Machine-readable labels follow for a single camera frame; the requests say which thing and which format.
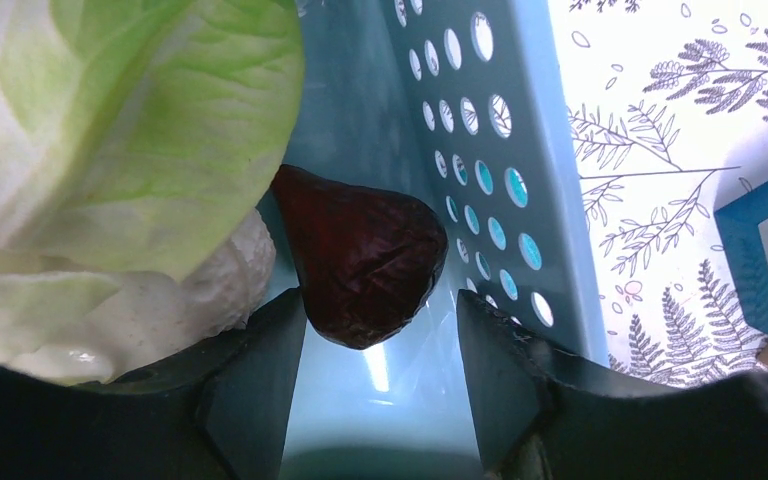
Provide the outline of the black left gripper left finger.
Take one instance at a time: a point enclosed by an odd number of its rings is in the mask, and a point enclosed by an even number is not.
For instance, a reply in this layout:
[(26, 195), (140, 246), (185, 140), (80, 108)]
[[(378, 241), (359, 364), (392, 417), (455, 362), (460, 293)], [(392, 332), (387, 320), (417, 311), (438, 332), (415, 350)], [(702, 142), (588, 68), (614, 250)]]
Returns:
[(0, 367), (0, 479), (275, 479), (306, 318), (297, 289), (109, 383)]

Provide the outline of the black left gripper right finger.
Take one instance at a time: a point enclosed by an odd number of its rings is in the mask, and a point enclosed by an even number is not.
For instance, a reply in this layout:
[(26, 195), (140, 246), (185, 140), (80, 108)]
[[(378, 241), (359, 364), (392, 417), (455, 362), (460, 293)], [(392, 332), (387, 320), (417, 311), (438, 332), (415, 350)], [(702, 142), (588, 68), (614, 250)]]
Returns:
[(768, 479), (768, 372), (689, 389), (572, 354), (463, 290), (457, 321), (493, 479)]

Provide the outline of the dark red toy fig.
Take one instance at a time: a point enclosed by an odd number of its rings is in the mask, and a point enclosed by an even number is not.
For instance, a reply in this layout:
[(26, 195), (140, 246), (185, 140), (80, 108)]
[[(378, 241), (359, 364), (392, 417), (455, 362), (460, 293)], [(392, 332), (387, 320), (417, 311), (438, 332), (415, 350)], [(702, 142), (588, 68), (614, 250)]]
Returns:
[(271, 184), (317, 333), (364, 350), (400, 332), (441, 277), (448, 237), (437, 213), (400, 192), (282, 165)]

